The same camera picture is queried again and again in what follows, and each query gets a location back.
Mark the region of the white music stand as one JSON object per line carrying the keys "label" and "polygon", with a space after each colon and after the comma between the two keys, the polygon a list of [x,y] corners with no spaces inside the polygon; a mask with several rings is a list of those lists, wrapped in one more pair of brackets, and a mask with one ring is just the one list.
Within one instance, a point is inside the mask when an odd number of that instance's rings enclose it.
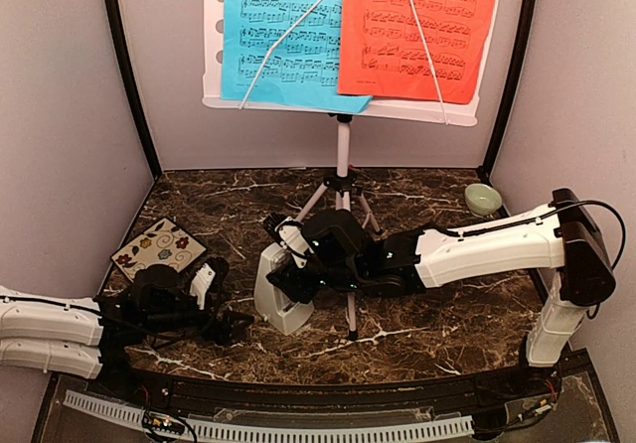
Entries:
{"label": "white music stand", "polygon": [[[309,6],[301,10],[301,13],[316,3],[318,0],[310,2]],[[243,95],[240,100],[238,99],[225,99],[223,98],[223,66],[229,66],[230,53],[226,53],[225,38],[229,34],[230,19],[229,7],[231,0],[204,0],[204,49],[205,49],[205,72],[203,75],[203,104],[209,108],[219,109],[240,109]],[[483,72],[485,70],[486,59],[491,38],[493,34],[493,26],[490,26],[488,36],[485,40],[484,51],[480,62],[480,68],[476,81],[476,92],[471,97],[468,104],[448,104],[444,102],[444,109],[446,110],[449,125],[470,127],[477,124],[476,111],[479,104],[479,87],[482,82]],[[287,103],[278,102],[253,102],[252,105],[245,103],[245,107],[249,110],[269,110],[269,111],[293,111],[293,112],[316,112],[316,113],[335,113],[336,121],[338,123],[338,138],[337,138],[337,158],[335,169],[329,177],[333,177],[340,180],[352,178],[354,171],[350,167],[350,142],[351,142],[351,122],[354,115],[374,116],[378,118],[389,119],[401,119],[418,122],[433,123],[433,102],[425,101],[413,101],[402,100],[393,98],[374,98],[369,102],[366,111],[356,113],[344,113],[340,110],[335,110],[329,107],[323,106],[298,106],[289,105]],[[299,212],[296,220],[302,221],[305,219],[309,212],[318,204],[319,200],[327,193],[328,190],[332,190],[335,193],[335,209],[351,210],[351,199],[358,200],[361,204],[365,214],[364,224],[371,223],[373,230],[379,233],[380,226],[371,211],[371,208],[364,197],[362,192],[359,195],[355,195],[352,191],[336,191],[335,188],[329,187],[325,184],[324,180],[321,185],[318,186],[314,195],[309,199],[304,208]]]}

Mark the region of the white metronome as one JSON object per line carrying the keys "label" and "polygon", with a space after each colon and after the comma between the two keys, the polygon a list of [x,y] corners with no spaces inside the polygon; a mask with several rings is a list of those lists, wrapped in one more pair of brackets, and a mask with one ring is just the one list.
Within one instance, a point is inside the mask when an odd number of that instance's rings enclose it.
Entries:
{"label": "white metronome", "polygon": [[314,305],[294,303],[266,278],[267,274],[289,261],[283,248],[273,243],[260,255],[254,284],[255,309],[262,319],[285,336],[298,331],[314,312]]}

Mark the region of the blue sheet music page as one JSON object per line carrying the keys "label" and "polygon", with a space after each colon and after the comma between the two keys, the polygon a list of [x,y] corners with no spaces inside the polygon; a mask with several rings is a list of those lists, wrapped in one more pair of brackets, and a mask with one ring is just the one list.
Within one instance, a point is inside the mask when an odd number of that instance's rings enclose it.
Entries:
{"label": "blue sheet music page", "polygon": [[225,0],[224,100],[358,114],[338,91],[343,0]]}

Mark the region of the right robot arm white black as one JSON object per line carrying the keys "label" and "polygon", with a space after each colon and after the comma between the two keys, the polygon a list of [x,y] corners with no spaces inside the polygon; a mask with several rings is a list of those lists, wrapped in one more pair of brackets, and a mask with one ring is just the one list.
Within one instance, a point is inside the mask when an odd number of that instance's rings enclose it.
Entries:
{"label": "right robot arm white black", "polygon": [[295,219],[272,214],[263,226],[273,240],[260,255],[255,309],[284,335],[311,316],[319,290],[390,298],[476,276],[547,268],[555,271],[549,297],[526,337],[522,363],[507,376],[518,397],[531,395],[546,379],[586,312],[616,288],[602,233],[570,189],[505,219],[457,228],[427,224],[373,237],[352,212],[340,207]]}

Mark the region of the red sheet music page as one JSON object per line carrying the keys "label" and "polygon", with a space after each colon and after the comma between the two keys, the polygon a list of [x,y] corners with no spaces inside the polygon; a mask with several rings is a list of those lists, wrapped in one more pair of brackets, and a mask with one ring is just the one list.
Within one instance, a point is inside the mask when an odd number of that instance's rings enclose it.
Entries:
{"label": "red sheet music page", "polygon": [[466,105],[496,0],[343,0],[338,90]]}

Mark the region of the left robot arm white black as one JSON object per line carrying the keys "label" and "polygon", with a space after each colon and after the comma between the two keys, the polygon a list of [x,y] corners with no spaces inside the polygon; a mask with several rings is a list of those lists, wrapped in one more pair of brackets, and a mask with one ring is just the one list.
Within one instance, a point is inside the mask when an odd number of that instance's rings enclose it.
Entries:
{"label": "left robot arm white black", "polygon": [[126,348],[148,341],[162,349],[184,341],[228,346],[254,318],[227,310],[228,264],[205,263],[191,278],[165,264],[135,273],[114,296],[63,299],[1,290],[1,362],[5,366],[100,375],[119,399],[140,390]]}

